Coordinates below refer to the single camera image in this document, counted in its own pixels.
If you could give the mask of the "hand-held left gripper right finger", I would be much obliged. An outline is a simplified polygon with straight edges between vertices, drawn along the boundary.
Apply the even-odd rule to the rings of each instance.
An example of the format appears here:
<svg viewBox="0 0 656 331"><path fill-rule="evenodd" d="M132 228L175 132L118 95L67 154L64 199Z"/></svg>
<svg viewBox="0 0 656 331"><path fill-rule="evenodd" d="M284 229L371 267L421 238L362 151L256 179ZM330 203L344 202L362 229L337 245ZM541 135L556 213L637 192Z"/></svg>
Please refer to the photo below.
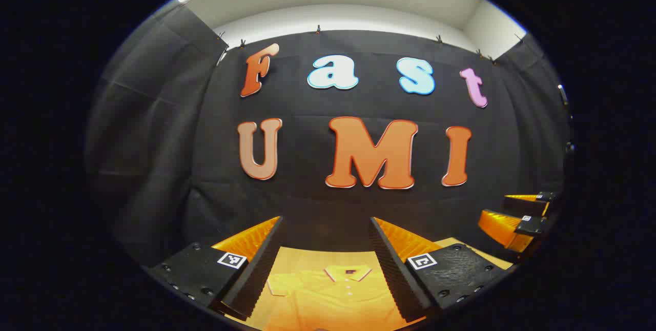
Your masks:
<svg viewBox="0 0 656 331"><path fill-rule="evenodd" d="M456 242L437 245L371 217L368 237L405 321L441 316L471 303L515 272Z"/></svg>

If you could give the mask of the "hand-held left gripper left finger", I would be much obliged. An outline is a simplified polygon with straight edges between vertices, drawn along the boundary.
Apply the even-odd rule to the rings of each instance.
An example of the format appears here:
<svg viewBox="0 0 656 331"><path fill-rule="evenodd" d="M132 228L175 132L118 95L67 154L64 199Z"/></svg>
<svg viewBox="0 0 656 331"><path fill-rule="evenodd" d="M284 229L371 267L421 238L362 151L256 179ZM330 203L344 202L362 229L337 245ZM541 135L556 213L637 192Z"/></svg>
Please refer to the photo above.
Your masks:
<svg viewBox="0 0 656 331"><path fill-rule="evenodd" d="M213 245L193 242L148 275L197 307L246 321L281 247L284 218L272 217Z"/></svg>

